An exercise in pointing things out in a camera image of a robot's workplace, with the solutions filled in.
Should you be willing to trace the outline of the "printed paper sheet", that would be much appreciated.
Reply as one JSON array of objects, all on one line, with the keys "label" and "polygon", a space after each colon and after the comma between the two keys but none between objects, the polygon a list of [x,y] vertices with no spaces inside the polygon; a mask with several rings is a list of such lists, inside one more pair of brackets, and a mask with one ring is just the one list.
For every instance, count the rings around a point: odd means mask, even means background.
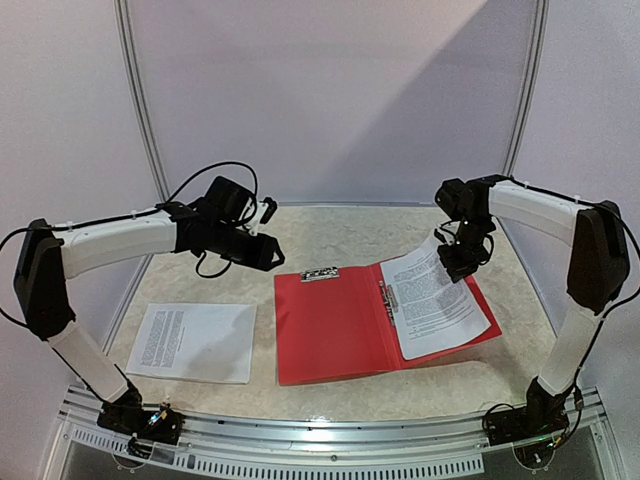
[{"label": "printed paper sheet", "polygon": [[412,252],[380,264],[407,361],[466,345],[490,328],[468,285],[449,277],[437,252],[440,246],[431,235]]},{"label": "printed paper sheet", "polygon": [[246,304],[148,305],[126,373],[154,379],[247,384],[257,308]]}]

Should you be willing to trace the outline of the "chrome spine lever clip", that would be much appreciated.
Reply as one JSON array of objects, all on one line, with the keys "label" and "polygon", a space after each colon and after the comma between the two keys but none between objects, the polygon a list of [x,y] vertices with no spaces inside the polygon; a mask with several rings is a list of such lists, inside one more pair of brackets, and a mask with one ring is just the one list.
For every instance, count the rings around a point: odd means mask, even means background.
[{"label": "chrome spine lever clip", "polygon": [[383,304],[385,306],[387,316],[392,325],[395,324],[395,314],[398,312],[398,304],[395,299],[393,289],[390,285],[387,285],[384,281],[379,282]]}]

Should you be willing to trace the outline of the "red file folder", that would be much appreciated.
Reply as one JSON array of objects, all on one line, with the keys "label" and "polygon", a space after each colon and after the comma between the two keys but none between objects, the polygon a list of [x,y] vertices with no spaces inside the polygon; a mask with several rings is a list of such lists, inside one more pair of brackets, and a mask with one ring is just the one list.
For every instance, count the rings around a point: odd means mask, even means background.
[{"label": "red file folder", "polygon": [[462,284],[489,322],[478,337],[407,360],[383,299],[378,264],[347,267],[305,282],[301,273],[274,277],[278,381],[315,384],[407,370],[498,338],[502,331],[475,280]]}]

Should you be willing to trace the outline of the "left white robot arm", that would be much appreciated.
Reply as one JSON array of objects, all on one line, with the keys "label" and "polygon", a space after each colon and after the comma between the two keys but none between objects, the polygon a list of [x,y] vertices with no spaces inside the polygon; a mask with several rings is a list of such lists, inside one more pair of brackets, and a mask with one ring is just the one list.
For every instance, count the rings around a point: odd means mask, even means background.
[{"label": "left white robot arm", "polygon": [[172,200],[149,209],[78,224],[32,221],[24,232],[13,278],[26,329],[47,343],[128,434],[148,426],[148,412],[131,397],[126,375],[81,327],[68,283],[89,272],[159,254],[214,254],[238,266],[271,271],[285,256],[261,232],[278,209],[223,176],[190,203]]}]

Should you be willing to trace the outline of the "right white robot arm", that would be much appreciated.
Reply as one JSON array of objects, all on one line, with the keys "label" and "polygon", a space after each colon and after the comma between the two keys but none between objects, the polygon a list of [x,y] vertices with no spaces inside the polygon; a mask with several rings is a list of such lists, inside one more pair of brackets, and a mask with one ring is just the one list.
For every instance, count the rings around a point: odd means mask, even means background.
[{"label": "right white robot arm", "polygon": [[604,319],[624,303],[619,296],[631,273],[632,235],[618,205],[499,174],[448,179],[437,190],[435,202],[457,226],[453,237],[437,249],[453,282],[473,275],[489,261],[487,242],[500,220],[545,234],[565,247],[565,317],[535,383],[547,396],[567,393]]}]

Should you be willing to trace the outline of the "chrome top board clip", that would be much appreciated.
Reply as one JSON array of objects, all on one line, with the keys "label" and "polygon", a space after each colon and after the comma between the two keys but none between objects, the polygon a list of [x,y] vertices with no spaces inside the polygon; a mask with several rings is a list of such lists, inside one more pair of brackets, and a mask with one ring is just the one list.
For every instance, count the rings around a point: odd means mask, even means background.
[{"label": "chrome top board clip", "polygon": [[302,283],[309,283],[314,281],[337,279],[340,277],[340,271],[338,267],[323,267],[317,269],[305,270],[300,274]]}]

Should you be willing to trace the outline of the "right aluminium corner post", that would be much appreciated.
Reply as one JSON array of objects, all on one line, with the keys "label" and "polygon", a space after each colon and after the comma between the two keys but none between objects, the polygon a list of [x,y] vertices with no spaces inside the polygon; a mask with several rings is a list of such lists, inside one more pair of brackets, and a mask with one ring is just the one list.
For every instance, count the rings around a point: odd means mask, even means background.
[{"label": "right aluminium corner post", "polygon": [[538,0],[535,2],[529,42],[516,103],[516,116],[511,130],[507,155],[502,167],[502,173],[507,176],[514,172],[529,118],[540,68],[548,12],[549,2],[547,0]]}]

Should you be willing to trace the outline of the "aluminium corner post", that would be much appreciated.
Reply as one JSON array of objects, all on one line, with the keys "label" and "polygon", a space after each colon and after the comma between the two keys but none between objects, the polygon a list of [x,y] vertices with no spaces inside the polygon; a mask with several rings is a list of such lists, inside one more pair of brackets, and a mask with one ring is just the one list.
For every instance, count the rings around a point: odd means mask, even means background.
[{"label": "aluminium corner post", "polygon": [[129,84],[129,91],[143,149],[158,196],[161,200],[167,200],[170,196],[169,182],[162,163],[146,99],[144,82],[136,51],[136,42],[129,2],[126,0],[115,0],[114,9],[125,73]]},{"label": "aluminium corner post", "polygon": [[511,130],[507,155],[502,167],[502,173],[507,176],[514,172],[529,118],[540,68],[548,12],[549,2],[547,0],[538,0],[535,2],[529,42],[516,103],[516,116]]}]

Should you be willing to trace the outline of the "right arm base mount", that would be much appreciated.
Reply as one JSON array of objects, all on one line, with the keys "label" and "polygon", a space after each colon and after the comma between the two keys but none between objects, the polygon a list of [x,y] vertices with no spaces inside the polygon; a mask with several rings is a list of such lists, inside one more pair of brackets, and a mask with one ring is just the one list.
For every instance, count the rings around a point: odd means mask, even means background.
[{"label": "right arm base mount", "polygon": [[497,404],[482,417],[482,430],[491,446],[543,438],[568,427],[564,400],[548,395],[529,397],[522,407]]}]

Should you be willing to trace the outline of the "aluminium front rail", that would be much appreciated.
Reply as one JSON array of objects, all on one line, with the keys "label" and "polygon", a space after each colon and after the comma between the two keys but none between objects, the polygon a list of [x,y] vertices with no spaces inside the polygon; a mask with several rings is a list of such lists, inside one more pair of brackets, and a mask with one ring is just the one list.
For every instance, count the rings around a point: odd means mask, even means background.
[{"label": "aluminium front rail", "polygon": [[97,425],[98,402],[70,387],[48,479],[621,479],[625,472],[596,390],[571,411],[573,435],[549,456],[492,444],[482,414],[380,422],[259,420],[190,413],[174,445],[132,456]]}]

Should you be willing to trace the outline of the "left aluminium corner post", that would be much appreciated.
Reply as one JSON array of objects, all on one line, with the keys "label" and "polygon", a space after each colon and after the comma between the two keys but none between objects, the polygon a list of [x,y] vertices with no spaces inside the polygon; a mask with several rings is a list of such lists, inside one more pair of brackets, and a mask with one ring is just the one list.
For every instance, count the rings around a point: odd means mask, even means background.
[{"label": "left aluminium corner post", "polygon": [[143,149],[158,196],[161,200],[167,200],[170,196],[169,182],[162,163],[146,99],[144,82],[136,51],[136,42],[129,2],[126,0],[115,0],[114,9],[125,73],[129,84],[129,91]]}]

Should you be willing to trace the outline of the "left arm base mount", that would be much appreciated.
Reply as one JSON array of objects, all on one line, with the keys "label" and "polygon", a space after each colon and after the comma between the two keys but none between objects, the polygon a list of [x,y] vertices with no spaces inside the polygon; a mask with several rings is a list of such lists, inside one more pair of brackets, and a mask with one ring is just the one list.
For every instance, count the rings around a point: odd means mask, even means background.
[{"label": "left arm base mount", "polygon": [[176,445],[180,438],[185,416],[162,404],[158,410],[145,410],[137,392],[126,392],[114,402],[104,402],[97,425],[116,433],[151,442]]}]

